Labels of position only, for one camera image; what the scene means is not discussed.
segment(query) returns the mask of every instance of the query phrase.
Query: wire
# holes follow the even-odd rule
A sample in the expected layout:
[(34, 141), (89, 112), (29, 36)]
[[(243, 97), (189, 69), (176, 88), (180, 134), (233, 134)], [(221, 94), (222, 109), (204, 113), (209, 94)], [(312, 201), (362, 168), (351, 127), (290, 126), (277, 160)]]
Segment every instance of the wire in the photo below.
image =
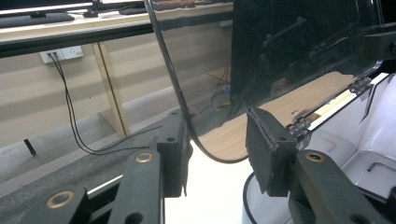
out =
[(245, 185), (244, 185), (244, 191), (243, 191), (243, 193), (242, 193), (242, 197), (243, 197), (243, 201), (244, 201), (244, 208), (245, 208), (245, 211), (247, 212), (248, 218), (250, 219), (251, 223), (257, 224), (256, 219), (254, 219), (254, 217), (253, 217), (253, 215), (251, 214), (250, 209), (249, 209), (249, 207), (248, 207), (248, 185), (250, 184), (250, 181), (251, 181), (251, 179), (253, 178), (253, 176), (254, 176), (254, 172), (251, 173), (251, 174), (247, 177), (247, 181), (245, 182)]
[[(215, 91), (212, 95), (212, 97), (210, 98), (210, 105), (205, 106), (203, 109), (201, 109), (196, 115), (201, 115), (202, 113), (204, 113), (204, 111), (206, 111), (208, 108), (212, 108), (212, 111), (215, 110), (216, 108), (213, 108), (213, 103), (214, 103), (214, 99), (216, 96), (222, 95), (228, 93), (227, 91)], [(210, 119), (207, 119), (203, 125), (201, 126), (201, 128), (199, 130), (197, 130), (197, 133), (200, 133), (205, 127), (206, 124), (210, 121)]]
[(147, 130), (145, 130), (145, 131), (142, 131), (142, 132), (140, 132), (140, 133), (132, 134), (132, 135), (130, 135), (130, 136), (128, 136), (128, 137), (122, 139), (122, 140), (119, 141), (117, 144), (115, 144), (115, 145), (113, 145), (113, 146), (111, 146), (111, 147), (105, 147), (105, 148), (101, 148), (101, 149), (92, 149), (92, 148), (87, 147), (87, 146), (85, 145), (85, 143), (82, 141), (81, 136), (79, 135), (78, 126), (77, 126), (77, 123), (76, 123), (76, 114), (75, 114), (74, 107), (73, 107), (73, 102), (72, 102), (72, 99), (71, 99), (70, 94), (69, 94), (69, 90), (68, 90), (68, 87), (67, 87), (66, 79), (65, 79), (65, 77), (64, 77), (64, 70), (63, 70), (62, 67), (61, 67), (61, 63), (60, 63), (60, 61), (59, 61), (58, 55), (56, 54), (56, 52), (48, 53), (48, 55), (49, 55), (49, 57), (52, 59), (52, 61), (55, 63), (55, 66), (56, 66), (56, 68), (57, 68), (59, 74), (61, 75), (62, 81), (63, 81), (63, 83), (64, 83), (64, 94), (65, 94), (65, 98), (66, 98), (66, 102), (67, 102), (67, 108), (68, 108), (68, 111), (69, 111), (70, 126), (71, 126), (71, 128), (72, 128), (73, 135), (74, 135), (74, 137), (75, 137), (76, 143), (77, 143), (77, 145), (78, 145), (79, 148), (81, 148), (81, 149), (84, 150), (85, 152), (87, 152), (87, 153), (89, 153), (89, 154), (92, 154), (92, 155), (108, 155), (108, 154), (110, 154), (110, 153), (114, 153), (114, 152), (118, 152), (118, 151), (122, 151), (122, 150), (127, 150), (127, 149), (137, 149), (137, 148), (148, 148), (148, 147), (149, 147), (149, 146), (144, 146), (144, 147), (127, 147), (127, 148), (121, 148), (121, 149), (113, 150), (113, 151), (106, 152), (106, 153), (97, 153), (97, 152), (109, 150), (109, 149), (113, 148), (114, 146), (116, 146), (116, 145), (122, 143), (123, 141), (125, 141), (125, 140), (127, 140), (127, 139), (129, 139), (129, 138), (131, 138), (131, 137), (133, 137), (133, 136), (137, 136), (137, 135), (139, 135), (139, 134), (141, 134), (141, 133), (146, 133), (146, 132), (149, 132), (149, 131), (152, 131), (152, 130), (155, 130), (155, 129), (159, 129), (159, 128), (161, 128), (162, 126), (154, 127), (154, 128), (151, 128), (151, 129), (147, 129)]
[(225, 66), (223, 75), (221, 76), (221, 79), (220, 79), (220, 81), (218, 82), (218, 84), (217, 84), (216, 86), (219, 86), (220, 84), (225, 84), (225, 85), (228, 84), (228, 82), (227, 82), (227, 79), (228, 79), (227, 76), (228, 76), (229, 67), (230, 67), (230, 66)]
[(213, 78), (216, 78), (216, 79), (218, 79), (218, 80), (221, 80), (221, 78), (219, 78), (219, 77), (215, 77), (215, 76), (213, 76), (212, 74), (210, 74), (210, 73), (206, 73), (208, 76), (210, 76), (210, 77), (213, 77)]

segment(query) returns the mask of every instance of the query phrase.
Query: black cable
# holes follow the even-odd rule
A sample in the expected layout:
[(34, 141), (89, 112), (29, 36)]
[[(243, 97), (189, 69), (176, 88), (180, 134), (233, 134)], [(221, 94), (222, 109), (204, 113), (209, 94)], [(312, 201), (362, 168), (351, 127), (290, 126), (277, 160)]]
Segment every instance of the black cable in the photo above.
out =
[(224, 81), (224, 77), (225, 77), (225, 83), (221, 83), (221, 84), (225, 84), (225, 85), (228, 84), (228, 83), (227, 83), (228, 67), (229, 67), (229, 66), (225, 66), (223, 75), (221, 76), (221, 79), (220, 79), (220, 81), (218, 82), (218, 84), (217, 84), (216, 86), (219, 86), (220, 83), (221, 83), (221, 81)]
[(139, 135), (139, 134), (141, 134), (141, 133), (146, 133), (146, 132), (149, 132), (149, 131), (152, 131), (152, 130), (155, 130), (155, 129), (159, 129), (159, 128), (161, 128), (162, 126), (154, 127), (154, 128), (151, 128), (151, 129), (142, 131), (142, 132), (140, 132), (140, 133), (135, 133), (135, 134), (133, 134), (133, 135), (130, 135), (130, 136), (128, 136), (128, 137), (122, 139), (122, 140), (119, 141), (117, 144), (115, 144), (114, 146), (111, 146), (111, 147), (106, 147), (106, 148), (102, 148), (102, 149), (91, 149), (91, 148), (87, 147), (87, 146), (84, 144), (84, 142), (82, 141), (81, 136), (79, 135), (79, 132), (78, 132), (78, 126), (77, 126), (77, 123), (76, 123), (76, 115), (75, 115), (75, 111), (74, 111), (74, 107), (73, 107), (73, 102), (72, 102), (72, 100), (71, 100), (71, 97), (70, 97), (70, 94), (69, 94), (69, 90), (68, 90), (68, 88), (67, 88), (66, 79), (65, 79), (65, 77), (64, 77), (64, 70), (63, 70), (62, 67), (61, 67), (61, 63), (60, 63), (60, 61), (59, 61), (58, 55), (56, 54), (56, 52), (54, 52), (54, 53), (48, 53), (48, 55), (50, 56), (50, 58), (52, 59), (52, 61), (55, 63), (55, 66), (56, 66), (56, 68), (57, 68), (59, 74), (61, 75), (62, 81), (64, 82), (64, 93), (65, 93), (65, 98), (66, 98), (66, 102), (67, 102), (67, 108), (68, 108), (68, 111), (69, 111), (70, 126), (71, 126), (71, 128), (72, 128), (73, 135), (74, 135), (74, 137), (75, 137), (76, 143), (77, 143), (77, 145), (78, 145), (79, 148), (81, 148), (81, 149), (84, 150), (85, 152), (87, 152), (87, 153), (89, 153), (89, 154), (92, 154), (92, 155), (108, 155), (108, 154), (110, 154), (110, 153), (114, 153), (114, 152), (118, 152), (118, 151), (122, 151), (122, 150), (127, 150), (127, 149), (148, 148), (148, 147), (127, 147), (127, 148), (121, 148), (121, 149), (117, 149), (117, 150), (114, 150), (114, 151), (111, 151), (111, 152), (107, 152), (107, 153), (95, 153), (95, 152), (97, 152), (97, 151), (104, 151), (104, 150), (111, 149), (112, 147), (114, 147), (114, 146), (120, 144), (121, 142), (123, 142), (123, 141), (125, 141), (125, 140), (127, 140), (127, 139), (129, 139), (129, 138), (131, 138), (131, 137), (133, 137), (133, 136), (137, 136), (137, 135)]
[(208, 76), (210, 76), (210, 77), (213, 77), (213, 78), (215, 78), (215, 79), (218, 79), (218, 80), (220, 80), (220, 81), (224, 81), (223, 79), (221, 79), (220, 77), (215, 77), (215, 76), (213, 76), (212, 74), (210, 74), (210, 73), (206, 73)]
[(228, 81), (228, 77), (230, 76), (230, 66), (227, 66), (227, 74), (225, 75), (225, 84), (228, 85), (231, 83), (231, 78), (230, 81)]
[(256, 219), (254, 219), (254, 217), (251, 214), (250, 209), (248, 207), (248, 185), (250, 184), (250, 181), (253, 178), (253, 176), (254, 176), (254, 172), (251, 173), (247, 177), (247, 181), (245, 182), (245, 185), (244, 185), (244, 191), (242, 193), (242, 198), (243, 198), (243, 201), (244, 201), (244, 208), (245, 208), (245, 211), (247, 212), (248, 218), (250, 219), (251, 223), (257, 224)]

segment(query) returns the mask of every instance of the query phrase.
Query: transparent plastic sheet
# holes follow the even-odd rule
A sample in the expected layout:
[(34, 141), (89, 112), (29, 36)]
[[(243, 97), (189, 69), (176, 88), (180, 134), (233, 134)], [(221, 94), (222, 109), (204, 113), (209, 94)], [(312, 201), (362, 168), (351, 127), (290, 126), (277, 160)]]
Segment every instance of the transparent plastic sheet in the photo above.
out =
[(287, 126), (379, 66), (361, 58), (376, 1), (146, 4), (193, 138), (216, 161), (247, 156), (248, 106)]

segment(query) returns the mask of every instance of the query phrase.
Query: screw hole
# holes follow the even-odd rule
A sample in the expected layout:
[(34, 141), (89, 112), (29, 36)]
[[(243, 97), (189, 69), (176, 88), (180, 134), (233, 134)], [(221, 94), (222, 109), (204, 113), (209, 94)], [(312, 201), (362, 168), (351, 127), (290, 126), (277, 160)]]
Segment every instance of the screw hole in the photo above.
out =
[(52, 195), (47, 200), (47, 207), (51, 209), (63, 207), (70, 203), (75, 197), (75, 192), (73, 190), (61, 191), (55, 195)]
[(140, 213), (132, 213), (127, 218), (125, 218), (125, 224), (139, 224), (142, 223), (143, 216)]
[(367, 218), (359, 214), (352, 214), (350, 219), (356, 224), (371, 224), (372, 222)]
[(145, 162), (152, 161), (152, 158), (153, 158), (153, 155), (151, 153), (145, 152), (145, 153), (139, 154), (136, 157), (136, 161), (145, 163)]
[(315, 161), (320, 161), (320, 159), (321, 159), (321, 157), (319, 155), (315, 155), (315, 154), (310, 154), (309, 157)]
[(311, 161), (315, 161), (315, 162), (324, 162), (326, 159), (325, 157), (321, 156), (320, 154), (313, 153), (313, 152), (306, 153), (305, 156), (307, 159), (309, 159)]

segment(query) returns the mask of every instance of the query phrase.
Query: wooden panel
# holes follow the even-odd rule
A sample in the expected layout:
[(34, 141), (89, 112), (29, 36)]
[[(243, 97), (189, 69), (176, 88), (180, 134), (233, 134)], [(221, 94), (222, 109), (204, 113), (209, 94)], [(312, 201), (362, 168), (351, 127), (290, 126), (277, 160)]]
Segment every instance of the wooden panel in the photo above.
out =
[(123, 103), (172, 85), (154, 34), (105, 43)]
[[(77, 119), (110, 108), (92, 45), (82, 50), (62, 61)], [(61, 77), (38, 53), (0, 59), (0, 95), (0, 147), (69, 122)]]
[(111, 104), (111, 110), (104, 111), (102, 116), (117, 130), (120, 136), (125, 136), (130, 132), (128, 121), (122, 108), (120, 94), (110, 60), (108, 59), (106, 46), (104, 43), (98, 43), (93, 45), (93, 49), (105, 84), (106, 94)]
[[(330, 92), (343, 91), (352, 80), (353, 76), (330, 73), (260, 108), (271, 112), (284, 126), (287, 126), (293, 123), (301, 112), (315, 109), (321, 103), (330, 100), (328, 99)], [(248, 154), (245, 146), (247, 123), (248, 117), (243, 114), (200, 136), (199, 139), (214, 156), (223, 160), (237, 160)]]

